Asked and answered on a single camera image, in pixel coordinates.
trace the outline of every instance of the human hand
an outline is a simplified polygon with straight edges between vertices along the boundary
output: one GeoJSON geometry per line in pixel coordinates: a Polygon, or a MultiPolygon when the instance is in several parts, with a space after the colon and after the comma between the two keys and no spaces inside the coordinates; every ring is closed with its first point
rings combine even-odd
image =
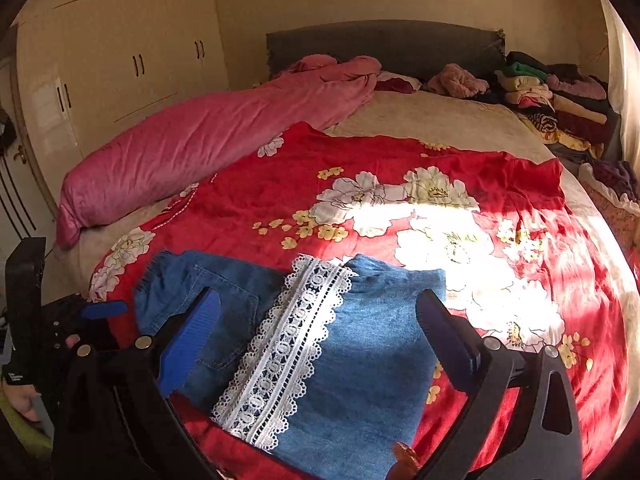
{"type": "Polygon", "coordinates": [[[31,422],[40,421],[31,402],[31,398],[38,395],[33,384],[7,384],[2,379],[2,390],[16,412],[31,422]]]}

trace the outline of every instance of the beige wall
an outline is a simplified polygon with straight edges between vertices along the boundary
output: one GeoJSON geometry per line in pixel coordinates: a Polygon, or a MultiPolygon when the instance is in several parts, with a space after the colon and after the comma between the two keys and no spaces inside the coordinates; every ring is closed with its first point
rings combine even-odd
{"type": "Polygon", "coordinates": [[[503,28],[508,50],[523,50],[546,63],[584,63],[607,76],[599,0],[217,0],[229,80],[233,89],[265,80],[265,35],[319,23],[408,19],[503,28]]]}

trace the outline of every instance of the white lace trim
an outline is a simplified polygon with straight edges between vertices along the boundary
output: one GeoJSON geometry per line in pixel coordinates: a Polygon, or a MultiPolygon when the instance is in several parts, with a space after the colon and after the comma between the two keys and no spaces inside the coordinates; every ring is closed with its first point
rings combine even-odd
{"type": "Polygon", "coordinates": [[[225,431],[263,450],[278,445],[287,417],[306,393],[312,361],[334,322],[342,294],[351,290],[348,267],[301,254],[278,299],[249,343],[233,380],[213,407],[212,420],[225,431]]]}

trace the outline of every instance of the bed headboard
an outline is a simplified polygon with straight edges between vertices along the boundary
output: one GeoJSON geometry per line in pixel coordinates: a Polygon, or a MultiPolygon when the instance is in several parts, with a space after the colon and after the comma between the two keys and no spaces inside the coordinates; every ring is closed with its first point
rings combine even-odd
{"type": "Polygon", "coordinates": [[[382,68],[428,80],[447,63],[474,75],[504,64],[504,33],[450,23],[366,20],[315,25],[267,34],[269,70],[275,75],[309,54],[338,61],[373,56],[382,68]]]}

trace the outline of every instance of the bolt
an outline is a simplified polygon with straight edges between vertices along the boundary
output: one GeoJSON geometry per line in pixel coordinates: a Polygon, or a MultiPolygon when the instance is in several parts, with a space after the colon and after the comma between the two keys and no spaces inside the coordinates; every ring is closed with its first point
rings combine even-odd
{"type": "Polygon", "coordinates": [[[136,348],[140,350],[149,348],[151,346],[152,341],[153,340],[148,335],[140,336],[138,339],[136,339],[136,348]]]}
{"type": "Polygon", "coordinates": [[[89,345],[82,345],[78,349],[78,356],[87,357],[91,353],[91,347],[89,345]]]}
{"type": "Polygon", "coordinates": [[[489,350],[499,350],[502,343],[500,340],[495,337],[485,337],[484,338],[484,346],[486,346],[489,350]]]}
{"type": "Polygon", "coordinates": [[[555,359],[558,357],[558,349],[555,346],[547,345],[545,346],[545,354],[555,359]]]}

